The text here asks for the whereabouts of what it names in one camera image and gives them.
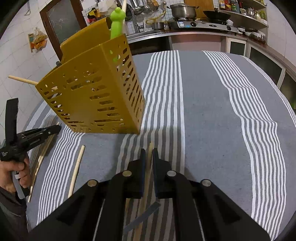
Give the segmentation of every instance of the frying pan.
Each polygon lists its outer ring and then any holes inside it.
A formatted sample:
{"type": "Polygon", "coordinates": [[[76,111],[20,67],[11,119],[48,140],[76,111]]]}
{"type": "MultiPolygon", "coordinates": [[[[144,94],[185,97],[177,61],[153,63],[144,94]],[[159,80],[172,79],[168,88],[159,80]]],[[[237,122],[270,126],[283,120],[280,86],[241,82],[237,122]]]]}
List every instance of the frying pan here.
{"type": "Polygon", "coordinates": [[[230,18],[229,14],[223,13],[223,12],[216,12],[216,11],[203,11],[203,12],[209,19],[218,19],[222,21],[227,21],[230,18]]]}

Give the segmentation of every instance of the wooden board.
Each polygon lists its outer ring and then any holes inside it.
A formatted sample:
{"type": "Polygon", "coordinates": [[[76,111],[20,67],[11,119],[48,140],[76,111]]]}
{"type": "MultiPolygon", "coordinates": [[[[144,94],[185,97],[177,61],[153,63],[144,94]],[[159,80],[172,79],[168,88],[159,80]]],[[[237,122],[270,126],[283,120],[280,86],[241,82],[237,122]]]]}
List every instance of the wooden board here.
{"type": "Polygon", "coordinates": [[[203,11],[214,11],[213,0],[184,0],[184,3],[190,6],[199,6],[196,9],[196,18],[205,18],[206,15],[203,11]]]}

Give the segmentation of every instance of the finger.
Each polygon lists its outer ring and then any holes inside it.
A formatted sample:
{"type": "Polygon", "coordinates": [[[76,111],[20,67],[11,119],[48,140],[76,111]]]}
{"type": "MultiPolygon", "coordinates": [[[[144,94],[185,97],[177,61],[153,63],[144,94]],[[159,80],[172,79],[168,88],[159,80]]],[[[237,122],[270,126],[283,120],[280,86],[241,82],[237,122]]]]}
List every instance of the finger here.
{"type": "Polygon", "coordinates": [[[29,176],[30,172],[28,171],[27,168],[23,169],[22,171],[19,172],[20,178],[25,177],[25,176],[29,176]]]}
{"type": "Polygon", "coordinates": [[[24,169],[25,165],[22,162],[16,161],[2,161],[1,167],[5,171],[21,171],[24,169]]]}
{"type": "Polygon", "coordinates": [[[30,165],[30,160],[29,160],[28,156],[25,157],[24,162],[25,162],[26,166],[30,165]]]}
{"type": "Polygon", "coordinates": [[[23,188],[27,188],[31,185],[31,178],[30,176],[25,176],[23,178],[20,179],[20,185],[23,187],[23,188]]]}

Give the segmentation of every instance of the bottle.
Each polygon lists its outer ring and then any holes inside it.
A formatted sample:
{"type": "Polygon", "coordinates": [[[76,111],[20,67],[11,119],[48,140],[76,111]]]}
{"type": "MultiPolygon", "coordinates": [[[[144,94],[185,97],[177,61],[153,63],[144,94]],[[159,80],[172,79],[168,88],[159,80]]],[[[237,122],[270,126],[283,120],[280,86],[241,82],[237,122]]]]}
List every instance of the bottle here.
{"type": "Polygon", "coordinates": [[[231,0],[231,11],[239,13],[239,3],[237,0],[231,0]]]}
{"type": "Polygon", "coordinates": [[[235,0],[235,7],[236,7],[237,13],[239,13],[239,2],[238,2],[238,0],[235,0]]]}
{"type": "Polygon", "coordinates": [[[220,9],[225,10],[225,2],[224,2],[224,0],[220,0],[219,4],[220,4],[220,9]]]}
{"type": "Polygon", "coordinates": [[[224,0],[225,2],[225,10],[231,11],[231,3],[229,0],[224,0]]]}

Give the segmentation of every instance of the gray and white striped cloth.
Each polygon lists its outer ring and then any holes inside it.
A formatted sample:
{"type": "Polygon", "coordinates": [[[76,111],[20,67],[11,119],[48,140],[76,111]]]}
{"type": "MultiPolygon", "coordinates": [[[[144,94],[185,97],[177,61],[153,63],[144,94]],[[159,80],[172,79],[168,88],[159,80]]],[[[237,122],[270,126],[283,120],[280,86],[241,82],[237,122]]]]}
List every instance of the gray and white striped cloth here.
{"type": "MultiPolygon", "coordinates": [[[[287,99],[243,56],[165,51],[133,58],[146,100],[140,134],[73,133],[62,124],[28,204],[31,227],[66,199],[80,145],[86,149],[74,191],[89,179],[111,179],[153,142],[172,169],[191,180],[211,179],[274,240],[296,210],[296,116],[287,99]]],[[[56,121],[43,102],[27,128],[56,121]]],[[[29,154],[33,168],[38,148],[29,154]]],[[[155,200],[152,173],[146,207],[155,200]]],[[[141,241],[175,240],[172,200],[160,203],[143,223],[141,241]]],[[[125,225],[138,214],[139,200],[131,200],[125,225]]]]}

